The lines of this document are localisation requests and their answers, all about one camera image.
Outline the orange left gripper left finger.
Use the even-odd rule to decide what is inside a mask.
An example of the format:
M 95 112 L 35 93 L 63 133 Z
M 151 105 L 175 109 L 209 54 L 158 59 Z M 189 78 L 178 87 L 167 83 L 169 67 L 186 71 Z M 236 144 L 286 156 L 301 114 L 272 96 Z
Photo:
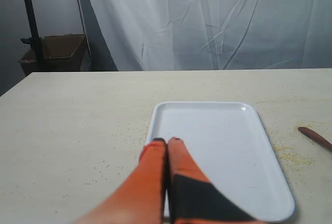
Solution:
M 119 188 L 74 223 L 162 223 L 166 174 L 167 144 L 156 138 Z

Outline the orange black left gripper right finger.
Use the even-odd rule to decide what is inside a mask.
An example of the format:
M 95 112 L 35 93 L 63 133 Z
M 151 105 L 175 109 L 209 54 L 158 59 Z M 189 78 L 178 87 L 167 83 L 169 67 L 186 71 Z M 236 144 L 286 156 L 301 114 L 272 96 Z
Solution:
M 169 140 L 168 155 L 171 223 L 262 223 L 217 190 L 182 139 Z

